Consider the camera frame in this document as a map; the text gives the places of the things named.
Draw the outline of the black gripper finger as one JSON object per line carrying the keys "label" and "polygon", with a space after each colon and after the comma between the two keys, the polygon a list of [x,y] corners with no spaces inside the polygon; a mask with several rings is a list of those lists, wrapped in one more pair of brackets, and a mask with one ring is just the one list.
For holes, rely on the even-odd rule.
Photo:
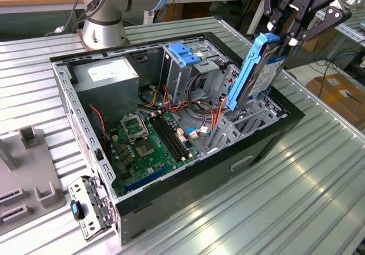
{"label": "black gripper finger", "polygon": [[341,0],[334,0],[329,5],[321,8],[327,9],[325,12],[324,20],[319,25],[309,29],[308,25],[310,21],[313,19],[316,12],[321,9],[310,10],[310,0],[299,0],[299,3],[300,11],[302,11],[302,20],[298,36],[302,42],[311,40],[321,33],[325,32],[327,29],[336,27],[340,23],[344,22],[346,19],[349,19],[351,16],[350,10],[343,6]]}
{"label": "black gripper finger", "polygon": [[[295,18],[290,28],[281,35],[283,24],[293,13]],[[264,14],[269,17],[267,24],[269,32],[265,34],[267,44],[279,41],[283,41],[285,46],[299,46],[302,44],[298,36],[302,20],[299,0],[264,0]]]}

